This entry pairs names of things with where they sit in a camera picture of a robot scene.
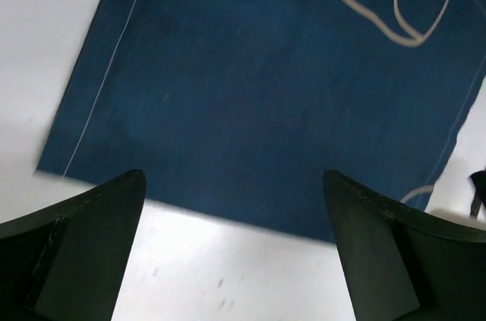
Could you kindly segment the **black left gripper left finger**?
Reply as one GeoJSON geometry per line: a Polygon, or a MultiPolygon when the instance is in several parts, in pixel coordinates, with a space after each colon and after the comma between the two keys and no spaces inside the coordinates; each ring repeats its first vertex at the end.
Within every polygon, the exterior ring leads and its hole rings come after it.
{"type": "Polygon", "coordinates": [[[130,170],[1,225],[3,320],[110,320],[143,209],[130,170]]]}

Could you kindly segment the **dark blue printed cloth napkin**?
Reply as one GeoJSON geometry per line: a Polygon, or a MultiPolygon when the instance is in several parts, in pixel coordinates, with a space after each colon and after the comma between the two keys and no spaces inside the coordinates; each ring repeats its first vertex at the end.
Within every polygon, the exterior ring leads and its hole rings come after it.
{"type": "Polygon", "coordinates": [[[433,184],[485,76],[485,0],[100,0],[38,169],[319,241],[322,176],[433,184]]]}

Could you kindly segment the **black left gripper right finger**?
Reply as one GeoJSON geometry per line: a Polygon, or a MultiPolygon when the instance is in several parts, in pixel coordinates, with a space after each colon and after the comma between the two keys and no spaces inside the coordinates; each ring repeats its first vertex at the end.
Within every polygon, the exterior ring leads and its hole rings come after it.
{"type": "Polygon", "coordinates": [[[485,232],[335,171],[323,193],[357,320],[483,320],[485,232]]]}

